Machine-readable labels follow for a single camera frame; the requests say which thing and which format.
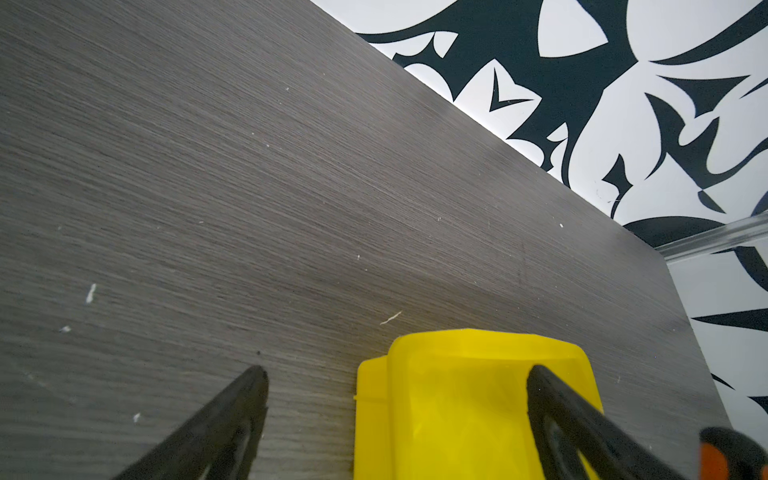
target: white speck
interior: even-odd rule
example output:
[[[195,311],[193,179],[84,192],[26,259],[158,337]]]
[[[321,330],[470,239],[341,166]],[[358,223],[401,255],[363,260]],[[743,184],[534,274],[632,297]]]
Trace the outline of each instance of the white speck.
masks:
[[[91,303],[94,301],[94,292],[96,291],[96,284],[94,283],[91,285],[91,289],[88,291],[88,296],[85,297],[86,303]]]
[[[394,320],[394,319],[396,319],[396,318],[397,318],[397,316],[398,316],[400,313],[402,313],[402,310],[400,310],[400,311],[399,311],[399,312],[397,312],[396,314],[392,315],[392,316],[391,316],[391,317],[389,317],[388,319],[384,320],[384,321],[383,321],[383,322],[381,322],[379,325],[384,325],[385,323],[388,323],[390,320]]]

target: table surface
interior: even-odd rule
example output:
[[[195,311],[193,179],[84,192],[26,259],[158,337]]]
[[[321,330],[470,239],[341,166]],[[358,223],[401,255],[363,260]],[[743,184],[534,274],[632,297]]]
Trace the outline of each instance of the table surface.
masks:
[[[2,10],[4,476],[113,475],[257,363],[256,478],[350,478],[359,363],[464,327],[578,344],[696,475],[661,257],[307,0]]]

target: orange part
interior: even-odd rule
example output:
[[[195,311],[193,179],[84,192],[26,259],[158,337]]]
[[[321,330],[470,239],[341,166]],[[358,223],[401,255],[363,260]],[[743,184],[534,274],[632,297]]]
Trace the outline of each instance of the orange part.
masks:
[[[701,444],[701,480],[728,480],[728,460],[709,443]]]

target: gray wooden board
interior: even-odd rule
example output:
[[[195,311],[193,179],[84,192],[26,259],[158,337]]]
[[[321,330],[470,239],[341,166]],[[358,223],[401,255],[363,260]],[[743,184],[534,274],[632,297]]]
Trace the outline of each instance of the gray wooden board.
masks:
[[[357,366],[434,329],[578,344],[691,477],[727,424],[661,257],[308,1],[0,32],[3,478],[113,475],[254,363],[255,478],[349,478]]]

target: wall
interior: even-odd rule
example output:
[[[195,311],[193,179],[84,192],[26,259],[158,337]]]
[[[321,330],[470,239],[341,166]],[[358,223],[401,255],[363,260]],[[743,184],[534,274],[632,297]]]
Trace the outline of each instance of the wall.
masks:
[[[313,1],[652,246],[768,207],[768,2]]]
[[[768,449],[768,237],[670,263],[733,427]]]

